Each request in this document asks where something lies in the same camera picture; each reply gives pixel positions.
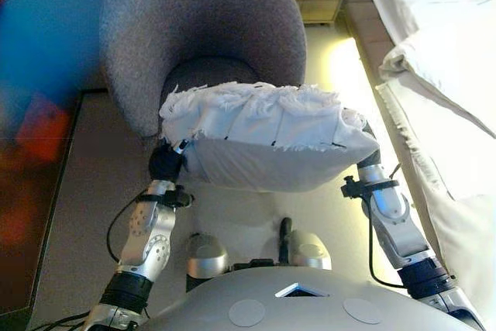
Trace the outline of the dark left robot hand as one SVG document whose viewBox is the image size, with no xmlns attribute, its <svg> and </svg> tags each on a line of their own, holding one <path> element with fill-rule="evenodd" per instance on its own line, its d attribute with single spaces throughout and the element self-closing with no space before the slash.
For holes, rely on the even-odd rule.
<svg viewBox="0 0 496 331">
<path fill-rule="evenodd" d="M 175 183 L 179 178 L 184 163 L 184 152 L 188 145 L 188 140 L 181 140 L 175 144 L 160 143 L 150 155 L 148 163 L 150 178 Z"/>
</svg>

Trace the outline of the dark right robot hand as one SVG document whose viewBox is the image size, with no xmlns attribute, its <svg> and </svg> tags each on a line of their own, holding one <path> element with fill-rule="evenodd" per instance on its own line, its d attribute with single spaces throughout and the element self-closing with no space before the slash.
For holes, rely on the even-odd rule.
<svg viewBox="0 0 496 331">
<path fill-rule="evenodd" d="M 370 126 L 370 123 L 367 122 L 366 125 L 365 125 L 365 127 L 362 129 L 362 131 L 364 133 L 368 133 L 369 135 L 371 135 L 371 137 L 376 142 L 378 142 L 377 137 L 375 136 L 374 131 L 372 130 L 372 128 Z M 357 164 L 356 168 L 359 170 L 359 169 L 362 169 L 362 168 L 365 168 L 365 167 L 374 166 L 374 165 L 378 165 L 378 164 L 381 164 L 381 148 L 380 148 L 380 145 L 377 145 L 377 149 L 371 155 L 369 155 L 368 157 L 366 157 L 365 159 L 363 159 L 361 162 L 359 162 Z"/>
</svg>

